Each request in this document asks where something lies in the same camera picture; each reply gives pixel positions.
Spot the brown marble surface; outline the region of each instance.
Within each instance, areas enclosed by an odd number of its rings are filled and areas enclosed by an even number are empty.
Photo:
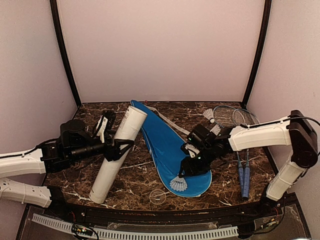
[[[149,102],[148,105],[156,107],[163,115],[188,131],[199,123],[208,128],[213,126],[202,116],[203,111],[208,108],[218,105],[240,108],[236,102]],[[116,121],[113,128],[116,130],[128,106],[128,102],[83,104],[75,115],[75,119],[83,120],[87,130],[91,132],[103,110],[114,110]],[[200,197],[179,197],[169,192],[158,176],[141,133],[138,134],[135,146],[130,150],[103,204],[96,204],[89,199],[103,156],[85,159],[72,168],[50,173],[44,185],[60,186],[69,203],[118,210],[182,211],[234,206],[258,201],[264,187],[274,177],[274,172],[262,148],[251,149],[249,155],[251,182],[248,201],[243,201],[241,198],[235,154],[227,155],[224,158],[227,164],[221,166],[219,166],[222,163],[220,159],[213,161],[211,186]],[[245,151],[241,152],[240,156],[244,160]],[[161,205],[155,205],[149,199],[150,192],[155,189],[162,190],[166,194],[166,200]]]

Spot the pink wall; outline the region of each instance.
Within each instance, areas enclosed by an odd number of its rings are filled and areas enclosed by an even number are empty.
[[[83,102],[241,101],[264,0],[59,0]]]
[[[248,109],[260,121],[299,109],[320,120],[320,1],[273,1],[265,47]],[[320,137],[320,127],[315,126]],[[272,147],[279,167],[290,149]],[[312,237],[320,239],[320,165],[293,187]]]
[[[50,3],[0,3],[0,153],[22,151],[59,136],[76,111],[61,60]],[[39,184],[43,176],[19,176]],[[25,205],[0,200],[0,239],[16,239]]]

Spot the black corner post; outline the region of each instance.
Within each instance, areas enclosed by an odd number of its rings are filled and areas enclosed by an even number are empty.
[[[68,78],[68,82],[69,82],[69,85],[70,85],[70,88],[72,91],[74,101],[75,101],[77,107],[79,108],[82,103],[81,103],[81,100],[79,97],[79,93],[78,93],[78,90],[76,87],[75,79],[72,74],[68,55],[67,55],[66,45],[65,45],[65,41],[64,41],[64,37],[62,34],[62,29],[61,29],[57,0],[50,0],[50,6],[51,6],[52,19],[53,19],[53,24],[54,24],[54,29],[55,29],[55,35],[56,35],[56,39],[58,41],[64,70],[65,70],[66,76]]]
[[[264,49],[264,44],[265,44],[266,35],[267,35],[269,17],[271,12],[271,3],[272,3],[272,0],[265,0],[264,2],[264,10],[263,10],[259,40],[258,40],[258,44],[255,51],[255,56],[252,64],[249,81],[246,86],[245,93],[241,102],[242,108],[247,108],[247,104],[256,80],[256,76],[257,76],[257,72],[258,72],[258,68],[259,68],[259,64],[262,56],[262,51]]]

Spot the white strap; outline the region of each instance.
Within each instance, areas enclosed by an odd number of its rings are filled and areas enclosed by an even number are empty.
[[[180,131],[181,133],[185,134],[185,135],[189,135],[189,131],[179,127],[177,124],[175,124],[174,122],[172,122],[171,120],[169,120],[168,118],[166,118],[165,116],[163,116],[155,107],[152,106],[147,106],[145,105],[148,109],[150,109],[151,111],[156,111],[159,114],[159,117],[162,118],[167,124],[171,125],[172,127],[174,127],[175,129],[177,129],[178,131]]]

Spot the black frame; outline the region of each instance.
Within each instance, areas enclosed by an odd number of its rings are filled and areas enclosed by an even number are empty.
[[[80,96],[77,90],[76,82],[74,79],[74,76],[72,74],[72,70],[70,67],[70,62],[67,54],[67,49],[64,41],[64,36],[61,29],[61,23],[59,18],[59,11],[58,11],[58,5],[57,0],[50,0],[50,6],[51,6],[51,13],[52,13],[52,19],[53,19],[53,25],[55,30],[56,39],[59,45],[60,54],[65,70],[66,77],[68,78],[68,82],[72,91],[73,99],[75,101],[76,106],[79,108],[82,103],[80,100]]]
[[[289,193],[285,195],[285,205],[296,205],[299,217],[302,221],[303,230],[307,238],[311,239],[311,234],[306,223],[305,216],[302,212],[301,206],[295,193]],[[280,207],[283,207],[283,202],[279,201]],[[67,207],[74,213],[77,224],[84,226],[94,227],[105,226],[109,223],[125,223],[135,225],[185,225],[185,224],[199,224],[199,223],[210,223],[218,222],[221,225],[232,225],[232,226],[244,226],[250,225],[254,222],[258,216],[241,216],[241,212],[250,212],[256,209],[259,202],[246,203],[242,205],[230,206],[230,207],[219,207],[210,208],[203,210],[188,210],[184,211],[130,211],[130,210],[114,210],[104,209],[99,207],[88,207],[77,204],[67,203]],[[20,222],[19,231],[16,236],[16,240],[19,240],[22,236],[22,230],[24,223],[28,215],[28,211],[32,204],[27,204],[25,208],[22,220]],[[53,212],[46,208],[44,214],[57,217]],[[271,212],[269,217],[275,215],[276,212]],[[64,219],[68,222],[73,222],[73,217],[70,216],[68,219]]]
[[[256,76],[257,76],[257,72],[258,72],[258,68],[259,68],[259,64],[260,64],[260,60],[261,60],[261,56],[262,56],[262,52],[264,49],[264,45],[265,45],[265,40],[266,40],[266,35],[267,35],[267,29],[268,29],[268,23],[269,23],[269,17],[270,17],[270,12],[271,12],[271,4],[272,4],[272,0],[265,0],[264,2],[264,10],[263,10],[263,16],[262,16],[262,23],[261,23],[261,29],[260,29],[260,34],[259,34],[259,39],[258,39],[258,43],[256,46],[256,51],[255,51],[255,56],[254,56],[254,60],[253,60],[253,64],[252,64],[252,69],[251,69],[251,73],[250,73],[250,77],[245,89],[245,93],[241,102],[241,106],[243,108],[247,107],[252,89],[254,87],[254,83],[256,80]],[[82,105],[78,90],[77,90],[77,86],[75,83],[75,79],[70,67],[70,62],[69,62],[69,58],[68,58],[68,54],[67,54],[67,50],[66,50],[66,45],[65,45],[65,41],[64,41],[64,37],[63,37],[63,33],[62,33],[62,29],[61,29],[61,22],[60,22],[60,18],[59,18],[59,10],[58,10],[58,5],[57,5],[57,0],[50,0],[50,6],[51,6],[51,12],[52,12],[52,19],[53,19],[53,24],[54,24],[54,29],[55,29],[55,35],[56,35],[56,39],[59,45],[59,49],[60,49],[60,54],[61,54],[61,58],[63,61],[63,65],[64,65],[64,70],[66,73],[66,76],[68,78],[68,82],[72,91],[72,95],[74,98],[74,101],[77,105],[77,107],[79,108]]]
[[[258,40],[258,44],[256,46],[256,51],[255,51],[255,56],[254,56],[254,60],[253,60],[253,64],[252,64],[252,69],[251,69],[249,81],[247,83],[245,93],[244,93],[242,103],[241,103],[241,106],[243,108],[247,107],[252,89],[255,84],[262,52],[263,52],[264,45],[265,45],[267,30],[268,30],[268,23],[269,23],[269,17],[270,17],[270,12],[271,12],[271,3],[272,3],[272,0],[265,0],[265,2],[264,2],[264,10],[263,10],[263,17],[262,17],[260,34],[259,34],[259,40]]]
[[[271,12],[271,4],[272,0],[265,0],[264,2],[264,10],[263,10],[263,17],[262,17],[262,23],[261,23],[261,29],[259,34],[259,39],[257,43],[257,48],[254,56],[254,61],[252,64],[252,69],[250,73],[250,77],[246,86],[245,94],[243,96],[242,102],[240,102],[240,105],[242,108],[246,109],[254,83],[257,76],[260,60],[262,57],[262,52],[264,48],[264,43],[267,35],[267,29],[268,29],[268,23],[270,18],[270,12]],[[51,13],[52,13],[52,19],[55,29],[55,34],[61,54],[61,58],[63,61],[64,69],[67,75],[67,79],[72,91],[72,95],[74,98],[74,101],[79,109],[79,107],[82,105],[77,86],[75,83],[75,79],[73,77],[73,73],[70,67],[70,62],[66,50],[66,45],[63,38],[63,33],[61,29],[61,23],[59,18],[59,11],[58,11],[58,5],[57,0],[50,0],[50,6],[51,6]],[[278,168],[275,164],[275,161],[267,147],[264,147],[264,152],[271,164],[271,167],[275,174],[278,173]],[[299,211],[299,215],[301,218],[301,221],[303,223],[303,228],[305,231],[305,234],[307,238],[311,238],[311,234],[305,219],[305,216],[302,212],[301,206],[299,204],[299,201],[297,199],[297,196],[295,193],[290,193],[287,196],[286,200],[286,206],[290,204],[296,204],[297,209]],[[240,212],[243,212],[244,209],[250,209],[252,207],[255,207],[258,204],[258,202],[252,202],[252,203],[246,203],[242,205],[237,206],[231,206],[231,207],[220,207],[220,208],[212,208],[212,209],[204,209],[204,210],[192,210],[192,211],[184,211],[183,214],[181,212],[158,212],[155,214],[155,216],[151,216],[151,212],[143,212],[143,211],[126,211],[126,210],[112,210],[112,209],[102,209],[97,207],[87,207],[82,205],[76,205],[76,204],[70,204],[67,203],[67,205],[72,208],[73,212],[76,215],[77,222],[87,224],[87,225],[94,225],[98,224],[101,225],[101,221],[103,224],[106,224],[110,221],[112,222],[121,222],[123,220],[131,221],[131,222],[139,222],[139,221],[149,221],[149,222],[159,222],[162,224],[186,224],[191,222],[212,222],[214,220],[219,219],[219,222],[227,223],[232,222],[234,225],[243,225],[247,224],[251,221],[253,221],[253,218],[243,218],[242,216],[234,216],[234,214],[238,214]],[[32,204],[27,204],[26,208],[24,210],[22,220],[20,222],[19,230],[16,236],[16,239],[20,239],[20,236],[22,234],[24,222],[26,220],[26,217],[28,215],[28,211],[30,206]],[[208,214],[194,214],[199,212],[208,212]],[[50,215],[49,210],[45,210],[45,213]]]

